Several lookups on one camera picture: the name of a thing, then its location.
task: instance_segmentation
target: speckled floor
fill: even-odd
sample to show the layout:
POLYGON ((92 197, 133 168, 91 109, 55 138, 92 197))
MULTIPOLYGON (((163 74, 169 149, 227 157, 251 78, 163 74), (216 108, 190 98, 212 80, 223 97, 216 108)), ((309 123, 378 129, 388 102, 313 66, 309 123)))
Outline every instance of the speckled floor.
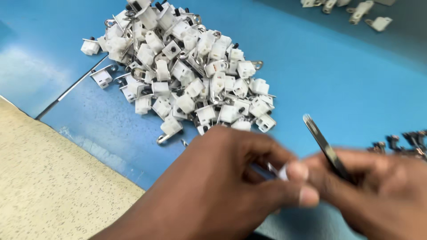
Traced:
POLYGON ((88 239, 138 186, 0 98, 0 240, 88 239))

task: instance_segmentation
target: blue workbench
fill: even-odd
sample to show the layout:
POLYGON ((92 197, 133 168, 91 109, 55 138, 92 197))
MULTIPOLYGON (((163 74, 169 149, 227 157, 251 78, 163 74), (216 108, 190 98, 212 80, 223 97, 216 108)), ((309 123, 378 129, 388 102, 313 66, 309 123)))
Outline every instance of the blue workbench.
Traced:
MULTIPOLYGON (((103 21, 125 3, 112 4, 102 5, 90 16, 96 21, 79 24, 91 31, 74 33, 73 38, 80 41, 87 35, 101 35, 98 31, 103 31, 103 21)), ((301 8, 299 0, 183 0, 172 4, 190 8, 202 16, 207 28, 230 36, 248 60, 264 61, 256 77, 267 80, 270 93, 278 96, 272 114, 278 125, 269 134, 301 157, 319 149, 302 121, 305 113, 335 145, 365 148, 372 141, 384 140, 387 134, 425 128, 427 32, 422 9, 427 3, 407 0, 390 8, 376 5, 369 17, 395 20, 383 33, 362 21, 350 25, 345 8, 324 15, 321 8, 301 8)), ((74 59, 90 59, 79 51, 80 46, 81 42, 76 42, 67 51, 74 59)), ((73 61, 62 58, 64 64, 73 61)), ((73 81, 97 60, 82 64, 86 68, 74 74, 73 81)), ((97 69, 110 63, 106 59, 97 69)), ((102 90, 90 77, 41 121, 143 189, 148 189, 184 150, 179 139, 190 142, 197 134, 188 122, 183 136, 158 146, 155 140, 162 134, 161 119, 154 113, 135 114, 134 105, 126 101, 118 86, 102 90)), ((358 239, 339 213, 327 205, 283 211, 270 216, 260 230, 277 239, 358 239)))

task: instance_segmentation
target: fingernail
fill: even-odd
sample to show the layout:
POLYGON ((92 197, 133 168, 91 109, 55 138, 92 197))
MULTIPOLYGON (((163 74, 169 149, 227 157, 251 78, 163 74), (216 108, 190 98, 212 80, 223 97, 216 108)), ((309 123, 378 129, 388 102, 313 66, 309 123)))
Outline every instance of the fingernail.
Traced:
POLYGON ((319 204, 319 193, 308 186, 301 188, 299 193, 299 206, 304 208, 315 207, 319 204))
POLYGON ((287 175, 291 180, 306 181, 308 179, 308 167, 305 164, 293 162, 287 167, 287 175))

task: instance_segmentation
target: pile of connectors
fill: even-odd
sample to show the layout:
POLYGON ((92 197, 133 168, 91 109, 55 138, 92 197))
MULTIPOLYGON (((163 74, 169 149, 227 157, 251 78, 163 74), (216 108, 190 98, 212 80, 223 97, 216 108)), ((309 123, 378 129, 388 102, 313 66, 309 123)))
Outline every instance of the pile of connectors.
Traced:
POLYGON ((161 144, 180 132, 180 121, 193 121, 203 135, 214 125, 262 132, 276 125, 269 85, 255 79, 262 61, 245 60, 239 44, 203 26, 199 15, 175 8, 167 1, 152 7, 150 0, 127 0, 126 10, 105 21, 105 35, 84 39, 82 51, 96 54, 99 48, 126 67, 127 74, 112 79, 110 65, 91 77, 101 87, 121 85, 135 113, 156 112, 164 123, 161 144))
MULTIPOLYGON (((427 135, 427 130, 417 132, 405 132, 402 136, 406 139, 412 149, 406 149, 402 146, 398 146, 399 136, 389 135, 386 136, 389 148, 393 150, 394 154, 408 157, 422 158, 427 161, 427 146, 424 144, 424 138, 427 135)), ((370 152, 376 152, 380 154, 386 153, 386 143, 377 142, 373 143, 373 147, 368 148, 370 152)))
MULTIPOLYGON (((389 6, 394 3, 394 0, 376 1, 389 6)), ((351 0, 301 0, 303 8, 311 8, 323 5, 322 11, 325 14, 330 14, 334 6, 342 7, 348 5, 350 2, 351 0)), ((367 15, 369 13, 369 10, 371 10, 373 6, 374 1, 367 0, 365 2, 359 3, 355 8, 346 8, 346 11, 348 13, 351 13, 349 22, 353 25, 359 24, 362 17, 367 15)), ((365 23, 378 32, 384 31, 392 21, 393 20, 389 17, 377 17, 375 20, 365 19, 365 23)))

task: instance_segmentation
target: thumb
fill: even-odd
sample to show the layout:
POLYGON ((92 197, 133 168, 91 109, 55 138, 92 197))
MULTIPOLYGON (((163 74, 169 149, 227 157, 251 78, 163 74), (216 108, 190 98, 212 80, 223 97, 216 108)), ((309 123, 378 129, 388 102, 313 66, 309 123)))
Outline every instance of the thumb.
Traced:
POLYGON ((269 212, 281 207, 315 207, 319 204, 319 193, 312 186, 302 182, 275 179, 258 185, 258 196, 269 212))

